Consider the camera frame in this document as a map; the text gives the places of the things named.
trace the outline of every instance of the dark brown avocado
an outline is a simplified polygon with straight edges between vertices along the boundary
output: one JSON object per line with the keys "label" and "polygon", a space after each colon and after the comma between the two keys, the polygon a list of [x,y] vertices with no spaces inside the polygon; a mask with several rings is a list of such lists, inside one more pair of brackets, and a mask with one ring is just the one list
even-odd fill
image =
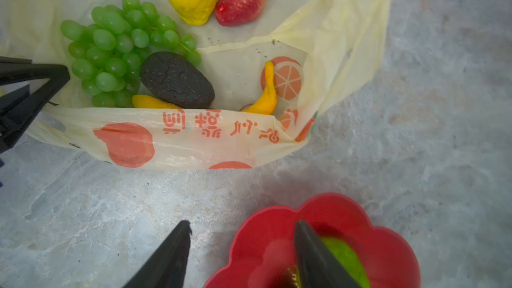
{"label": "dark brown avocado", "polygon": [[140,68],[140,80],[159,99],[185,109],[206,109],[214,101],[214,87],[179,54],[159,51]]}

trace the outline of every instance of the yellow plastic bag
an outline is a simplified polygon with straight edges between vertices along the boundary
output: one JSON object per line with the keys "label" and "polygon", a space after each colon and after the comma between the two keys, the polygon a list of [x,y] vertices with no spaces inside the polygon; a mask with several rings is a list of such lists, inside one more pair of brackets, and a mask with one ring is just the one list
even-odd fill
{"label": "yellow plastic bag", "polygon": [[[80,147],[124,167],[158,170],[251,168],[304,146],[318,114],[371,80],[380,64],[391,0],[270,0],[256,22],[184,24],[167,0],[155,3],[202,54],[199,70],[221,110],[92,108],[72,80],[43,113],[64,132],[35,121],[27,133],[45,143]],[[71,65],[64,19],[92,23],[96,5],[121,0],[8,0],[0,55]],[[275,64],[275,116],[239,110],[262,93],[265,62]]]}

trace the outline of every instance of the gray stone surface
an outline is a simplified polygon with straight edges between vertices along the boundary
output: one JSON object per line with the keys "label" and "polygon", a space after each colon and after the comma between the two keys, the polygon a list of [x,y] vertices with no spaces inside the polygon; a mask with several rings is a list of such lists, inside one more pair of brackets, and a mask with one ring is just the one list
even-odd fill
{"label": "gray stone surface", "polygon": [[375,80],[265,167],[132,170],[23,137],[1,156],[0,285],[121,287],[187,218],[201,287],[249,215],[334,191],[410,243],[423,287],[511,287],[511,74],[512,0],[394,0]]}

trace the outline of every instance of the yellow banana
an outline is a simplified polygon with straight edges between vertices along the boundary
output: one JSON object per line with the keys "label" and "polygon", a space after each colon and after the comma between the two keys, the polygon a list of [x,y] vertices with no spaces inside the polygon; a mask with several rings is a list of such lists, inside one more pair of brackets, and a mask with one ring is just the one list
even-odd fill
{"label": "yellow banana", "polygon": [[259,114],[272,114],[278,104],[278,96],[275,93],[274,87],[274,64],[272,61],[267,61],[265,64],[265,83],[266,87],[259,100],[244,112],[259,113]]}
{"label": "yellow banana", "polygon": [[135,108],[146,109],[181,109],[175,104],[166,103],[160,99],[153,98],[144,94],[136,94],[132,96],[131,102]]}

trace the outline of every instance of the grape bunch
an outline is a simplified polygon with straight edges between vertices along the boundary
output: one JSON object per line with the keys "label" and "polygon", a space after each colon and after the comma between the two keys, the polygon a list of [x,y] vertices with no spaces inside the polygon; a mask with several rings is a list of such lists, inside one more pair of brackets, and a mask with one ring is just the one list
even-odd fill
{"label": "grape bunch", "polygon": [[122,0],[115,5],[94,7],[93,24],[85,27],[73,20],[61,23],[61,32],[73,40],[71,66],[82,80],[83,90],[93,96],[95,107],[132,107],[131,96],[140,87],[140,66],[153,50],[185,56],[193,65],[201,63],[192,35],[180,38],[176,23],[158,15],[155,5],[140,0]]}

